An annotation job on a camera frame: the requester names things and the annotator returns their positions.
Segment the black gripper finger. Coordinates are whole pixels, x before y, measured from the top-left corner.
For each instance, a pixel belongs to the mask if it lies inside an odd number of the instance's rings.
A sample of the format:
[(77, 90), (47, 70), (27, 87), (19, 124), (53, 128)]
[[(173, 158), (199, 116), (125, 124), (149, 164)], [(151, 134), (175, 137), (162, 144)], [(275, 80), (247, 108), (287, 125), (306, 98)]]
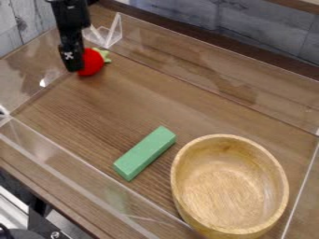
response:
[(81, 42), (59, 45), (61, 57), (69, 72), (78, 72), (85, 68), (85, 46)]

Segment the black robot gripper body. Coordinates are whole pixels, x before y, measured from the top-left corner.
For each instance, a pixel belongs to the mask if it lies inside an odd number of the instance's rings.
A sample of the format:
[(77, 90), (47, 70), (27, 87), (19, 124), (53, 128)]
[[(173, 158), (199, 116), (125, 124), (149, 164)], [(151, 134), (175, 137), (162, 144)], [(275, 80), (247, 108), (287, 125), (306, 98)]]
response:
[(53, 8), (62, 44), (83, 45), (83, 29), (91, 25), (87, 0), (46, 0)]

